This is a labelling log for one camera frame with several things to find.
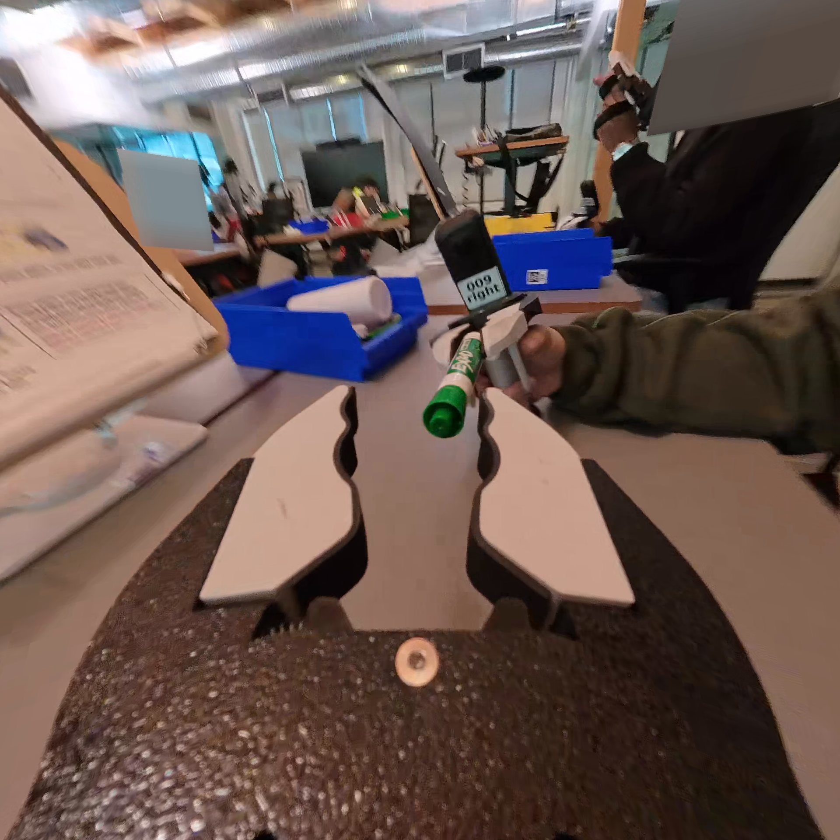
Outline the ceiling air vent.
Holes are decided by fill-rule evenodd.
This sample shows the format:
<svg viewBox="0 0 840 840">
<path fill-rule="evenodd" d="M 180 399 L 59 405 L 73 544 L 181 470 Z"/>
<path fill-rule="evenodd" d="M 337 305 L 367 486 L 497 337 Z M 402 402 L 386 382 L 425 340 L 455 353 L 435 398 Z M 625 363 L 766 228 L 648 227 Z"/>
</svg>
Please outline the ceiling air vent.
<svg viewBox="0 0 840 840">
<path fill-rule="evenodd" d="M 463 77 L 485 64 L 486 45 L 461 45 L 442 51 L 442 73 L 445 79 Z"/>
</svg>

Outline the green dry erase marker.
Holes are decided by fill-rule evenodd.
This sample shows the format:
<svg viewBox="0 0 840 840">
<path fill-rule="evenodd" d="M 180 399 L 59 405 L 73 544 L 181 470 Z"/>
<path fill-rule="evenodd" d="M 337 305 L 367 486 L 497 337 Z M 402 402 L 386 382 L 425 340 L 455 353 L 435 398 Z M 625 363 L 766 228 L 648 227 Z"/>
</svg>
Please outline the green dry erase marker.
<svg viewBox="0 0 840 840">
<path fill-rule="evenodd" d="M 462 430 L 466 408 L 474 400 L 476 379 L 485 361 L 479 331 L 467 332 L 449 362 L 444 379 L 423 411 L 423 425 L 436 438 L 453 438 Z"/>
</svg>

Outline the black curved panel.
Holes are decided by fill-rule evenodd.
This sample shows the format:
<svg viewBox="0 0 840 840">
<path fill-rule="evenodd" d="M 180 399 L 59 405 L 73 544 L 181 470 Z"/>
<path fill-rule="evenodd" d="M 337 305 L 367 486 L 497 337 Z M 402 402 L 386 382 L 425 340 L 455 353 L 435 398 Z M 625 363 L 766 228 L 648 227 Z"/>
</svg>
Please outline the black curved panel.
<svg viewBox="0 0 840 840">
<path fill-rule="evenodd" d="M 355 68 L 355 72 L 360 78 L 362 87 L 380 103 L 410 144 L 416 168 L 438 218 L 447 219 L 458 215 L 457 203 L 448 189 L 437 158 L 407 110 L 400 103 L 394 90 L 365 63 L 360 63 Z"/>
</svg>

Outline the wooden post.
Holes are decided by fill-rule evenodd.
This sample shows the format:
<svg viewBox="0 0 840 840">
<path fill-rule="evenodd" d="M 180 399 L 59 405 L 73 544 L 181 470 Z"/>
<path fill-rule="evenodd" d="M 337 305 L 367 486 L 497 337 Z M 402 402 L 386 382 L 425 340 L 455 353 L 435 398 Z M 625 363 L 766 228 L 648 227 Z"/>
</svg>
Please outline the wooden post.
<svg viewBox="0 0 840 840">
<path fill-rule="evenodd" d="M 645 1 L 622 1 L 618 5 L 612 51 L 618 51 L 637 67 L 639 39 L 645 14 Z M 598 147 L 595 153 L 592 178 L 596 187 L 600 213 L 594 220 L 599 228 L 608 217 L 613 198 L 611 167 L 613 152 L 623 143 L 637 138 L 637 128 L 630 114 L 606 122 L 598 133 Z"/>
</svg>

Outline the silver ventilation duct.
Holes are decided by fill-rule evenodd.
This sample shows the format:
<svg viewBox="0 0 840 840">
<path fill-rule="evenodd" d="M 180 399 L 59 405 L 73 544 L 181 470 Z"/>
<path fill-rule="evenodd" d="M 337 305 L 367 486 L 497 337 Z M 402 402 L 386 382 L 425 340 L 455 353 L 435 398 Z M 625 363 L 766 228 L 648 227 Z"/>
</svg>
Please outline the silver ventilation duct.
<svg viewBox="0 0 840 840">
<path fill-rule="evenodd" d="M 333 71 L 352 69 L 360 63 L 382 64 L 431 56 L 441 59 L 443 54 L 481 49 L 491 60 L 532 58 L 536 50 L 582 47 L 583 31 L 570 33 L 549 31 L 533 38 L 499 37 L 486 40 L 468 38 L 445 43 L 421 40 L 417 30 L 403 30 L 388 36 L 364 38 L 355 43 L 328 48 L 309 49 L 285 57 L 243 57 L 227 59 L 209 66 L 187 66 L 173 72 L 152 77 L 129 77 L 134 88 L 151 100 L 177 96 L 207 95 L 240 87 L 257 87 L 274 79 L 303 79 L 328 75 Z"/>
</svg>

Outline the wooden standing desk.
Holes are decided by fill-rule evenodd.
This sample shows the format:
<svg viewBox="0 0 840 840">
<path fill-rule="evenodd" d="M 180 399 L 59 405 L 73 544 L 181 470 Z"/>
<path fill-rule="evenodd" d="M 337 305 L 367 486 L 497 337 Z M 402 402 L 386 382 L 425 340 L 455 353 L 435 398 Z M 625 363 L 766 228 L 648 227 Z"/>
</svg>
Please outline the wooden standing desk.
<svg viewBox="0 0 840 840">
<path fill-rule="evenodd" d="M 500 170 L 505 176 L 502 213 L 519 217 L 538 212 L 560 173 L 569 141 L 562 134 L 529 140 L 499 139 L 495 143 L 459 149 L 455 156 L 464 162 L 466 172 Z M 518 188 L 519 172 L 530 166 L 534 168 L 531 185 L 523 193 Z"/>
</svg>

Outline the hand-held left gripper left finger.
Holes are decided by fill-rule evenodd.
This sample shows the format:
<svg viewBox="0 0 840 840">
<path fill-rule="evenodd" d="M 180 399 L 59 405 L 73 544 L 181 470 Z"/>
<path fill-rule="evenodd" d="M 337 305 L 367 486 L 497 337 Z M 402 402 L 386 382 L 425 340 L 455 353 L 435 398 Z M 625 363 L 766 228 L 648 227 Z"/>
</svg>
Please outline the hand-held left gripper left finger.
<svg viewBox="0 0 840 840">
<path fill-rule="evenodd" d="M 355 388 L 338 385 L 258 449 L 199 592 L 203 606 L 274 603 L 296 620 L 361 582 L 358 425 Z"/>
</svg>

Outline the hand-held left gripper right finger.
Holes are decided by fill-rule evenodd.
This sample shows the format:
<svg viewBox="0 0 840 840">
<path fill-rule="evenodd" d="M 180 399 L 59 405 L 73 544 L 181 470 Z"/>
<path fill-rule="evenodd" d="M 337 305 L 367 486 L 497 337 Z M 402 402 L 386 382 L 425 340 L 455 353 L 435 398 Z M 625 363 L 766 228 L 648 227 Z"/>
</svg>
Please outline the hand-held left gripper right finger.
<svg viewBox="0 0 840 840">
<path fill-rule="evenodd" d="M 466 571 L 488 603 L 518 601 L 535 629 L 572 632 L 570 604 L 636 597 L 574 448 L 503 392 L 479 400 L 479 487 Z"/>
</svg>

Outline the white paper roll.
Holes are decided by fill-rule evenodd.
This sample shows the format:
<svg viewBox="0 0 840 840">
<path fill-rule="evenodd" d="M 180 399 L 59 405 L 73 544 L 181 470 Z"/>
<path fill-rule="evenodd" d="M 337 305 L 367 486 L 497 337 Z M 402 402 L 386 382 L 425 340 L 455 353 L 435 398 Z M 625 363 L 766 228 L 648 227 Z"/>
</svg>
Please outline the white paper roll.
<svg viewBox="0 0 840 840">
<path fill-rule="evenodd" d="M 300 293 L 290 297 L 286 307 L 292 312 L 342 313 L 367 326 L 387 321 L 394 312 L 391 292 L 378 276 Z"/>
</svg>

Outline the dark wall screen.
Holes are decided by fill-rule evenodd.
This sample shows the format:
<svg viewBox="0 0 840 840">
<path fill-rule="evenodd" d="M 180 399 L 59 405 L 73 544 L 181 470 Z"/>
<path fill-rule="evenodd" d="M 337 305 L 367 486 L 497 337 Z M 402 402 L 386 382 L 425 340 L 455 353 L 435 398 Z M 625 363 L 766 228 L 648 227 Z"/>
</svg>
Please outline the dark wall screen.
<svg viewBox="0 0 840 840">
<path fill-rule="evenodd" d="M 311 206 L 328 207 L 343 189 L 363 179 L 375 181 L 383 201 L 390 200 L 385 167 L 385 147 L 372 142 L 322 143 L 301 151 L 304 180 Z"/>
</svg>

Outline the person's right forearm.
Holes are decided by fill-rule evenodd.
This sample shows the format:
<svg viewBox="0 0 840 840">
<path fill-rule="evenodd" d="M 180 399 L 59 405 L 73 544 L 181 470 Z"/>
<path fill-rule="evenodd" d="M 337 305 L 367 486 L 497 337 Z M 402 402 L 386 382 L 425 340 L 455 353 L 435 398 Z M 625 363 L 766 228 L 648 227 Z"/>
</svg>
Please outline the person's right forearm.
<svg viewBox="0 0 840 840">
<path fill-rule="evenodd" d="M 838 453 L 838 279 L 765 311 L 656 317 L 613 308 L 559 333 L 565 354 L 552 399 L 587 423 Z"/>
</svg>

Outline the yellow storage bin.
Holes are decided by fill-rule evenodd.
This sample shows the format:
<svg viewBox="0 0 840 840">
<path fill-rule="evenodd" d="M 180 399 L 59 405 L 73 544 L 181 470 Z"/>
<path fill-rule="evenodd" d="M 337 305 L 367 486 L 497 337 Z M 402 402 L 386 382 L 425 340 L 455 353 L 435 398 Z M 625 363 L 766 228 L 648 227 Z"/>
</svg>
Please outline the yellow storage bin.
<svg viewBox="0 0 840 840">
<path fill-rule="evenodd" d="M 551 213 L 533 213 L 520 216 L 486 215 L 484 221 L 491 237 L 542 233 L 554 230 L 556 220 Z"/>
</svg>

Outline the blue storage bin with tag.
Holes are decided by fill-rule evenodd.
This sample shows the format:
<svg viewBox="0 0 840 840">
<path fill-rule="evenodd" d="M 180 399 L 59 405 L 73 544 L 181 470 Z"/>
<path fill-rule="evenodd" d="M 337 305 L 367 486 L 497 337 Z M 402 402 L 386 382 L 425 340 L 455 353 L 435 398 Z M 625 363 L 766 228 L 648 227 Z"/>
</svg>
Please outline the blue storage bin with tag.
<svg viewBox="0 0 840 840">
<path fill-rule="evenodd" d="M 598 288 L 613 272 L 613 242 L 589 228 L 505 234 L 492 239 L 514 292 Z"/>
</svg>

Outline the person's right hand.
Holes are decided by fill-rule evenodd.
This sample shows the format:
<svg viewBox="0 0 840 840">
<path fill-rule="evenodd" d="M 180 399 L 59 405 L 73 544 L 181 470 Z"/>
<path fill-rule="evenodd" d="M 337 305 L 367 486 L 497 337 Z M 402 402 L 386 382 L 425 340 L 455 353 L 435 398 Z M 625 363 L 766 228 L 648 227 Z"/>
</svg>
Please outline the person's right hand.
<svg viewBox="0 0 840 840">
<path fill-rule="evenodd" d="M 515 402 L 531 407 L 556 394 L 563 384 L 566 344 L 554 328 L 532 323 L 518 342 L 530 389 L 517 381 L 501 390 Z"/>
</svg>

